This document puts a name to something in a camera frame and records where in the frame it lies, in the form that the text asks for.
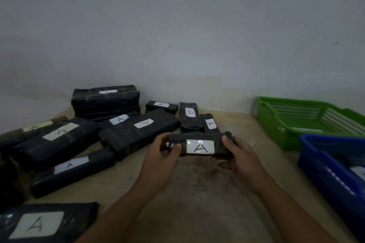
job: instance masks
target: wooden table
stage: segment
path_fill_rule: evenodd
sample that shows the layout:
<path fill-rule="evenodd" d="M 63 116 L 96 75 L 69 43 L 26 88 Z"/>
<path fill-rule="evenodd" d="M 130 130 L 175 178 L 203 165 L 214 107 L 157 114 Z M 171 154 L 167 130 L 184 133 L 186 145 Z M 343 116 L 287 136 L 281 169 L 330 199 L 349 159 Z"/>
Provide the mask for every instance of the wooden table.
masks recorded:
<path fill-rule="evenodd" d="M 298 168 L 299 152 L 282 151 L 252 115 L 200 113 L 212 113 L 221 131 L 254 142 L 269 174 L 339 242 L 358 242 Z M 62 115 L 72 118 L 72 108 L 57 116 Z M 99 148 L 98 142 L 79 156 Z M 99 214 L 103 213 L 133 185 L 147 148 L 112 168 L 27 203 L 97 201 L 101 203 Z M 209 157 L 191 156 L 179 158 L 170 184 L 137 219 L 130 242 L 281 242 L 281 238 L 260 200 L 242 188 L 231 172 L 218 171 Z"/>

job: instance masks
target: blue plastic basket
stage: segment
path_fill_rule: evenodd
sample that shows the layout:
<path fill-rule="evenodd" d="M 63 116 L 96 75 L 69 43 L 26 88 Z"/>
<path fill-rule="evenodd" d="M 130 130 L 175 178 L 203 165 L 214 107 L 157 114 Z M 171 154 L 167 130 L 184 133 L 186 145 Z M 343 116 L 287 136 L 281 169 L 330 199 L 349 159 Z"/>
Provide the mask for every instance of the blue plastic basket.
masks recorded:
<path fill-rule="evenodd" d="M 298 166 L 340 215 L 360 242 L 365 242 L 365 182 L 332 155 L 365 153 L 365 138 L 301 134 Z"/>

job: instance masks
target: green plastic basket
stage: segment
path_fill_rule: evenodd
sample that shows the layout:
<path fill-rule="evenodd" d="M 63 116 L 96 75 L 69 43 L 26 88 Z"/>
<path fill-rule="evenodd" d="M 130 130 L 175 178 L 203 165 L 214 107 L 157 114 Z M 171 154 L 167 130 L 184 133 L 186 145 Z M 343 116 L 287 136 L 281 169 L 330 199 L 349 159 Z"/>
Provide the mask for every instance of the green plastic basket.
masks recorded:
<path fill-rule="evenodd" d="M 257 97 L 257 120 L 284 150 L 300 150 L 299 135 L 346 135 L 365 137 L 365 116 L 330 103 Z"/>

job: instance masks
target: black wrapped package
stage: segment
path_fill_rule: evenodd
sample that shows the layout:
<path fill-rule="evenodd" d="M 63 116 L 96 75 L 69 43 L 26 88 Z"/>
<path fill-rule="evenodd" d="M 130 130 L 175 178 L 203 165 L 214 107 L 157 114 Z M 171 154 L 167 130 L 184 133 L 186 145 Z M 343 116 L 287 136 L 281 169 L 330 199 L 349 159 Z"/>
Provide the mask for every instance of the black wrapped package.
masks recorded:
<path fill-rule="evenodd" d="M 101 130 L 99 137 L 103 146 L 110 147 L 116 159 L 122 160 L 152 143 L 159 134 L 176 130 L 180 122 L 172 114 L 157 109 L 143 115 L 132 116 L 130 121 L 116 126 L 116 129 Z"/>
<path fill-rule="evenodd" d="M 181 155 L 218 155 L 231 157 L 232 153 L 225 148 L 221 140 L 226 135 L 233 140 L 230 132 L 220 134 L 171 134 L 169 135 L 169 151 L 175 144 L 181 144 Z"/>
<path fill-rule="evenodd" d="M 179 106 L 156 101 L 149 101 L 146 104 L 146 111 L 154 111 L 156 109 L 164 109 L 165 111 L 175 115 L 177 110 L 179 109 Z"/>
<path fill-rule="evenodd" d="M 137 115 L 140 115 L 140 113 L 136 111 L 127 112 L 126 114 L 122 114 L 113 117 L 111 119 L 104 120 L 103 122 L 100 123 L 100 127 L 102 129 L 112 129 L 117 127 L 120 123 L 124 121 L 130 121 L 131 116 L 137 116 Z"/>
<path fill-rule="evenodd" d="M 1 243 L 71 243 L 94 222 L 99 203 L 31 204 L 0 214 Z"/>
<path fill-rule="evenodd" d="M 199 117 L 196 103 L 180 103 L 180 122 L 182 133 L 199 131 L 202 129 L 202 121 Z"/>
<path fill-rule="evenodd" d="M 71 105 L 75 116 L 101 122 L 127 112 L 140 113 L 139 91 L 134 85 L 75 89 Z"/>
<path fill-rule="evenodd" d="M 12 148 L 12 157 L 24 170 L 37 172 L 63 163 L 98 141 L 100 125 L 94 121 L 75 117 L 57 125 Z"/>
<path fill-rule="evenodd" d="M 55 167 L 35 173 L 30 186 L 30 192 L 35 198 L 40 198 L 112 167 L 114 164 L 114 153 L 110 152 L 109 148 L 103 148 L 83 157 L 74 158 Z"/>
<path fill-rule="evenodd" d="M 37 135 L 52 131 L 55 123 L 67 121 L 66 116 L 61 116 L 38 124 L 6 132 L 0 135 L 0 149 L 10 148 L 25 140 L 31 139 Z"/>
<path fill-rule="evenodd" d="M 24 202 L 14 164 L 0 154 L 0 211 Z"/>
<path fill-rule="evenodd" d="M 221 132 L 212 114 L 201 114 L 200 119 L 202 121 L 203 130 L 205 134 L 217 134 Z"/>

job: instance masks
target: paper label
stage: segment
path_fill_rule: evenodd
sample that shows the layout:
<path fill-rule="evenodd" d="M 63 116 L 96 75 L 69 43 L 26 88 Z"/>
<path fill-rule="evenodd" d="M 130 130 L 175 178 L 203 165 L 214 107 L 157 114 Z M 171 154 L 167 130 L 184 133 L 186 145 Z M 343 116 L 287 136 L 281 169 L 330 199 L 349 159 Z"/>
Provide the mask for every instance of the paper label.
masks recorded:
<path fill-rule="evenodd" d="M 68 123 L 67 125 L 62 126 L 62 127 L 58 128 L 57 130 L 50 132 L 49 134 L 43 136 L 43 138 L 47 139 L 49 141 L 52 141 L 77 127 L 78 127 L 78 125 L 75 123 Z"/>
<path fill-rule="evenodd" d="M 214 141 L 212 140 L 186 140 L 186 153 L 188 154 L 214 154 Z"/>
<path fill-rule="evenodd" d="M 127 116 L 126 114 L 122 114 L 120 116 L 117 116 L 117 117 L 114 117 L 112 119 L 109 119 L 109 121 L 113 125 L 117 125 L 118 123 L 121 123 L 121 122 L 127 120 L 128 118 L 129 118 L 129 116 Z"/>
<path fill-rule="evenodd" d="M 81 158 L 74 158 L 65 163 L 61 163 L 54 167 L 54 174 L 61 173 L 63 171 L 69 170 L 71 168 L 77 167 L 79 165 L 85 164 L 89 162 L 89 156 L 84 156 Z"/>
<path fill-rule="evenodd" d="M 215 123 L 214 119 L 206 119 L 207 125 L 208 125 L 208 129 L 212 130 L 217 128 L 217 124 Z"/>
<path fill-rule="evenodd" d="M 299 130 L 299 131 L 304 131 L 304 132 L 319 132 L 319 133 L 323 133 L 322 130 L 317 130 L 317 129 L 307 129 L 307 128 L 295 128 L 295 127 L 291 127 L 292 129 L 295 130 Z"/>
<path fill-rule="evenodd" d="M 193 108 L 185 108 L 185 115 L 188 117 L 196 117 L 195 110 Z"/>
<path fill-rule="evenodd" d="M 64 214 L 63 211 L 23 214 L 9 239 L 54 235 Z"/>
<path fill-rule="evenodd" d="M 155 106 L 160 106 L 160 107 L 165 107 L 168 108 L 170 106 L 170 104 L 168 103 L 161 103 L 161 102 L 156 102 L 154 103 Z"/>
<path fill-rule="evenodd" d="M 362 166 L 354 166 L 350 168 L 360 179 L 365 182 L 365 168 Z"/>
<path fill-rule="evenodd" d="M 52 124 L 53 124 L 53 122 L 51 120 L 40 122 L 36 125 L 23 128 L 23 132 L 29 132 L 29 131 L 36 130 L 36 129 L 41 128 L 41 127 L 52 125 Z"/>
<path fill-rule="evenodd" d="M 111 89 L 109 91 L 99 91 L 100 94 L 116 93 L 116 92 L 118 92 L 118 90 L 116 89 Z"/>
<path fill-rule="evenodd" d="M 140 129 L 142 127 L 148 126 L 149 124 L 152 124 L 153 120 L 151 118 L 147 119 L 147 120 L 143 120 L 141 122 L 135 123 L 134 125 Z"/>

